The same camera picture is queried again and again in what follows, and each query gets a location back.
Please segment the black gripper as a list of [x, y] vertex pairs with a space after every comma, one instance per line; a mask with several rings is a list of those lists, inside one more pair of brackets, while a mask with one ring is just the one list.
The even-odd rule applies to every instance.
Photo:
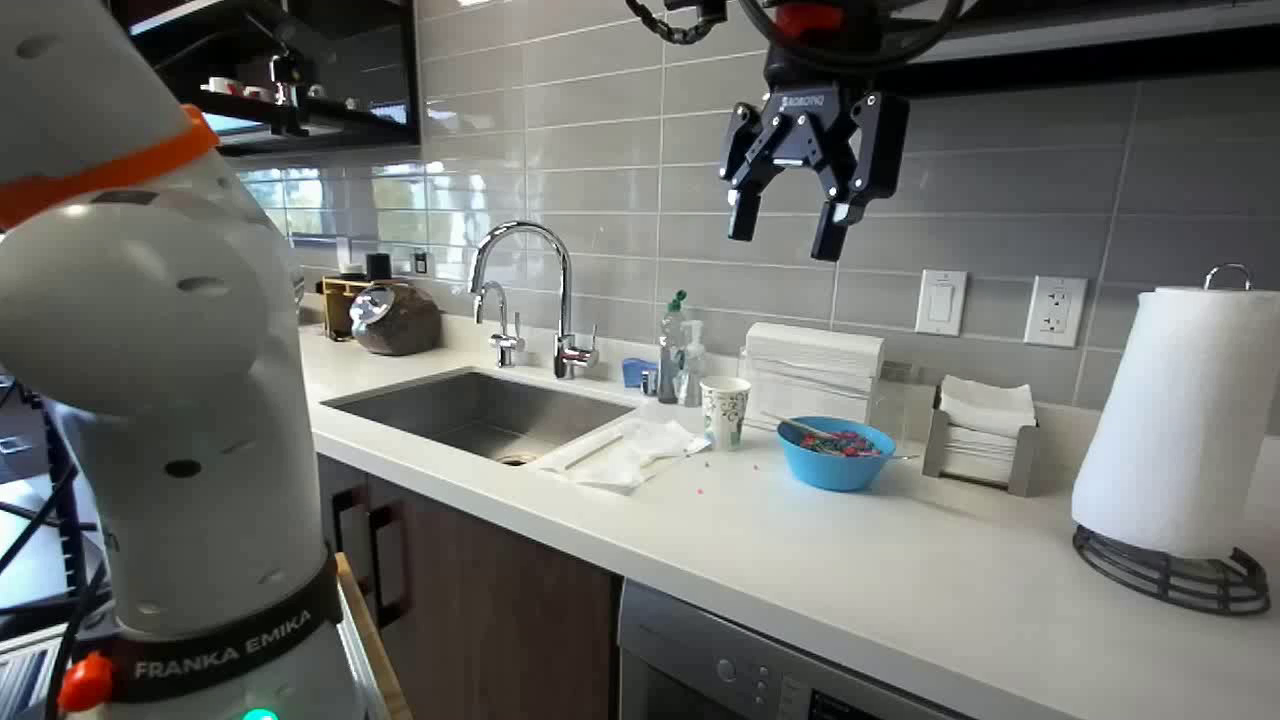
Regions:
[[797, 82], [766, 104], [736, 104], [723, 136], [730, 234], [752, 241], [766, 186], [787, 166], [807, 166], [827, 195], [811, 254], [836, 261], [858, 206], [897, 191], [903, 136], [901, 97], [852, 97], [845, 82]]

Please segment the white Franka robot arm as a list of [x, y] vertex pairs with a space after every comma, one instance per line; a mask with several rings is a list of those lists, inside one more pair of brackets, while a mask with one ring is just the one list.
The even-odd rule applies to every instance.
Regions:
[[0, 364], [108, 581], [39, 720], [364, 720], [287, 241], [106, 0], [0, 0], [0, 133]]

